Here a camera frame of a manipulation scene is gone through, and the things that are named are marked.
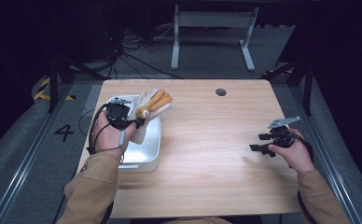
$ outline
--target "wooden table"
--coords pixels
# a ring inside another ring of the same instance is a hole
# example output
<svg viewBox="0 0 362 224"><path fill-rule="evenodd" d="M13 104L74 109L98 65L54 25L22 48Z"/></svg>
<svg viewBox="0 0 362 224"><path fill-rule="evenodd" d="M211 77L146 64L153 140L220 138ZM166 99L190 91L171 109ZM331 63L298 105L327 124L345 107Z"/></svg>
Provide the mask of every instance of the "wooden table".
<svg viewBox="0 0 362 224"><path fill-rule="evenodd" d="M297 178L264 144L283 112L266 80L109 80L96 109L115 95L164 88L174 106L162 113L160 164L121 172L112 217L204 217L299 212ZM218 96L217 89L227 94ZM89 157L83 150L79 166Z"/></svg>

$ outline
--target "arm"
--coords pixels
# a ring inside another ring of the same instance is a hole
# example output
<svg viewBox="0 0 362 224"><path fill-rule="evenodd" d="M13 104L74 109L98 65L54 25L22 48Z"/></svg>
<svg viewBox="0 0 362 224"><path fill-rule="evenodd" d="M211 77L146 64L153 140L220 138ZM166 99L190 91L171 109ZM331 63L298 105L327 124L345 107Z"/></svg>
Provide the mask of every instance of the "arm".
<svg viewBox="0 0 362 224"><path fill-rule="evenodd" d="M88 157L79 173L65 187L68 202L58 223L100 223L115 198L118 167L135 132L135 124L125 130L123 147L119 147L120 131L112 126L105 127L107 124L104 111L93 129L93 139L97 137L94 143L96 154Z"/></svg>
<svg viewBox="0 0 362 224"><path fill-rule="evenodd" d="M291 131L302 137L298 130ZM350 223L338 199L315 170L306 147L298 139L290 148L269 145L268 149L284 157L289 166L297 171L301 199L317 223ZM310 223L306 216L304 222Z"/></svg>

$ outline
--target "painted number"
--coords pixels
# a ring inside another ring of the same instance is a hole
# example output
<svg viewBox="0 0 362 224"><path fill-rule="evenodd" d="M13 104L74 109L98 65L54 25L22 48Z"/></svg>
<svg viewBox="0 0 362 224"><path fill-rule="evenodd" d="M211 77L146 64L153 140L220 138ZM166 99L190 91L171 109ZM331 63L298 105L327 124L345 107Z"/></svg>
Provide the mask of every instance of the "painted number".
<svg viewBox="0 0 362 224"><path fill-rule="evenodd" d="M55 134L64 134L63 142L65 142L65 140L67 139L67 135L71 134L71 133L74 133L74 132L70 132L70 128L71 128L71 125L66 124L66 125L64 125L64 127L59 129L58 131L56 131Z"/></svg>

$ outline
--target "yellow object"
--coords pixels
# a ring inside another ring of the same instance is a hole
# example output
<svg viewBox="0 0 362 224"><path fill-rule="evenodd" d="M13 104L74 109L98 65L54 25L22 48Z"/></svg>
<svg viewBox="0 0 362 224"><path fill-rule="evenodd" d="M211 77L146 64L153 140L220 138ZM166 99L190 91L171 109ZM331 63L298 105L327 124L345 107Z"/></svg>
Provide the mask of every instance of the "yellow object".
<svg viewBox="0 0 362 224"><path fill-rule="evenodd" d="M156 111L162 106L169 104L172 100L173 97L171 97L168 92L164 89L160 89L151 97L146 105L138 107L135 110L135 114L140 119L146 119L149 112Z"/></svg>

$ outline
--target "glove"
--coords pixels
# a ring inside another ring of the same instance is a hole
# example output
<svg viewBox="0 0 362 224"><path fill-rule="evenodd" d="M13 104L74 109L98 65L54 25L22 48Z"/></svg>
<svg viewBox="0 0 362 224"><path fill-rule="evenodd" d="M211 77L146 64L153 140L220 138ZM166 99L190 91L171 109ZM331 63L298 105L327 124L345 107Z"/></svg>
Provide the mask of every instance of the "glove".
<svg viewBox="0 0 362 224"><path fill-rule="evenodd" d="M145 124L133 134L131 141L135 144L142 144L146 136L146 127L161 112L173 106L171 101L173 98L165 90L154 89L149 94L142 91L141 94L133 99L134 109L128 116L131 119L145 119Z"/></svg>

